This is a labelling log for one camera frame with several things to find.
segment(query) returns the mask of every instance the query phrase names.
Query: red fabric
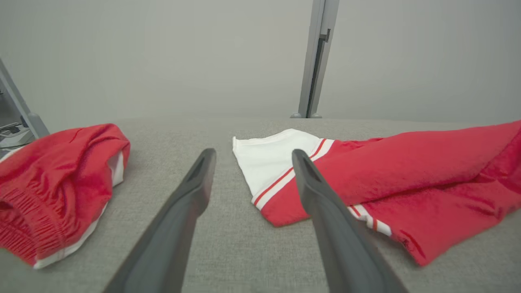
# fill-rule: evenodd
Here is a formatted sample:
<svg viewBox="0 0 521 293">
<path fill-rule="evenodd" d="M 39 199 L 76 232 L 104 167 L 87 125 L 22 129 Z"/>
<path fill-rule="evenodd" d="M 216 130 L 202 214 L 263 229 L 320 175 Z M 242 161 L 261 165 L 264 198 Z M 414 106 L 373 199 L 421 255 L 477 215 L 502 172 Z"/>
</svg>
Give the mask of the red fabric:
<svg viewBox="0 0 521 293">
<path fill-rule="evenodd" d="M 346 205 L 363 203 L 420 265 L 521 206 L 521 121 L 455 131 L 335 141 L 315 161 Z M 293 178 L 261 213 L 307 218 Z"/>
<path fill-rule="evenodd" d="M 130 143 L 113 124 L 38 139 L 0 163 L 0 246 L 34 265 L 78 242 L 112 195 L 107 161 Z"/>
</svg>

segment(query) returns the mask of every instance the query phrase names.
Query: gray fabric surface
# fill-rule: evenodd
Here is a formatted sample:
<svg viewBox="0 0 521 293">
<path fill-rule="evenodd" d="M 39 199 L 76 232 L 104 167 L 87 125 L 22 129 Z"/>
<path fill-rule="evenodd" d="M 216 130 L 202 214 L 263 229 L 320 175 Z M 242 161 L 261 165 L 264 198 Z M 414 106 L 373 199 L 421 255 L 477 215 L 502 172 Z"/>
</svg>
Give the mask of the gray fabric surface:
<svg viewBox="0 0 521 293">
<path fill-rule="evenodd" d="M 183 292 L 327 292 L 311 221 L 273 228 L 251 203 L 231 138 L 287 128 L 363 140 L 465 124 L 331 119 L 134 119 L 117 122 L 132 143 L 125 181 L 76 253 L 34 271 L 0 250 L 0 292 L 98 292 L 204 148 L 217 150 L 210 204 L 199 218 Z M 399 245 L 373 238 L 411 292 L 514 292 L 521 286 L 521 212 L 418 267 Z"/>
</svg>

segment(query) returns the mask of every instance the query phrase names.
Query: gray wall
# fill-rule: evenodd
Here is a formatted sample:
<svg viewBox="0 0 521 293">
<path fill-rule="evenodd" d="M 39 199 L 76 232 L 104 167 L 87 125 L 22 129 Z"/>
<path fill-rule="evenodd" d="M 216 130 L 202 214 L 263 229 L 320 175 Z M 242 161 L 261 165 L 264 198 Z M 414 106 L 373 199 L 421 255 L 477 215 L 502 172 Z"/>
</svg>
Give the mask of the gray wall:
<svg viewBox="0 0 521 293">
<path fill-rule="evenodd" d="M 51 132 L 155 115 L 289 117 L 312 0 L 0 2 L 0 54 Z"/>
<path fill-rule="evenodd" d="M 318 113 L 521 119 L 521 1 L 340 0 Z"/>
</svg>

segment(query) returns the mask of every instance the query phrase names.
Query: red stripe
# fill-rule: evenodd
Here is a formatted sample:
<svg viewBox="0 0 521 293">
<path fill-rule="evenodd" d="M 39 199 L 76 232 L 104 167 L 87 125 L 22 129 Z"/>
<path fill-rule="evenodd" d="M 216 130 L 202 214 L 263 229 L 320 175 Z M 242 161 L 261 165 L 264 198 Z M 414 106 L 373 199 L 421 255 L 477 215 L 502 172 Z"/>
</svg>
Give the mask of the red stripe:
<svg viewBox="0 0 521 293">
<path fill-rule="evenodd" d="M 326 139 L 322 139 L 322 141 L 320 142 L 320 145 L 318 146 L 317 150 L 315 151 L 315 153 L 313 153 L 313 155 L 309 158 L 313 158 L 314 156 L 316 156 L 318 154 L 318 152 L 320 151 L 320 149 L 322 148 L 322 146 L 324 145 L 324 142 L 326 142 Z M 293 167 L 291 167 L 289 170 L 286 171 L 286 173 L 284 173 L 284 175 L 280 176 L 279 179 L 277 179 L 277 181 L 275 181 L 272 185 L 270 185 L 268 188 L 266 188 L 266 190 L 264 190 L 258 197 L 257 199 L 255 200 L 255 203 L 254 205 L 257 205 L 257 203 L 259 202 L 259 200 L 261 200 L 261 198 L 271 189 L 273 188 L 273 186 L 275 186 L 277 183 L 279 183 L 284 177 L 286 177 L 291 171 L 293 170 Z"/>
<path fill-rule="evenodd" d="M 353 209 L 353 211 L 355 211 L 355 214 L 357 217 L 361 217 L 362 215 L 360 215 L 360 213 L 358 212 L 358 210 L 355 208 L 354 205 L 351 206 L 351 208 Z"/>
</svg>

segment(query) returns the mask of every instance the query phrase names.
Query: cable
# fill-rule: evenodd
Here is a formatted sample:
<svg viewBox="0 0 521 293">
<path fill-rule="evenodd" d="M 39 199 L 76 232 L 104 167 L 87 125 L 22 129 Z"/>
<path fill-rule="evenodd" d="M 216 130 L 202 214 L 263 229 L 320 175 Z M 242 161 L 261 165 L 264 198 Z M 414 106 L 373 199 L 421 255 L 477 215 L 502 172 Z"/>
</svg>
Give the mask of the cable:
<svg viewBox="0 0 521 293">
<path fill-rule="evenodd" d="M 8 125 L 4 125 L 4 126 L 1 126 L 0 127 L 0 136 L 3 136 L 3 137 L 9 137 L 8 135 L 5 135 L 4 133 L 6 132 L 10 132 L 10 133 L 13 133 L 11 131 L 11 128 L 13 127 L 18 127 L 20 125 L 23 125 L 22 123 L 18 123 L 18 124 L 15 124 L 15 125 L 11 125 L 11 124 L 8 124 Z"/>
<path fill-rule="evenodd" d="M 19 144 L 19 145 L 7 146 L 7 147 L 5 147 L 5 148 L 0 148 L 0 150 L 4 150 L 4 149 L 15 149 L 15 148 L 23 147 L 24 145 L 28 145 L 29 143 L 31 143 L 31 142 L 24 143 L 24 144 Z"/>
</svg>

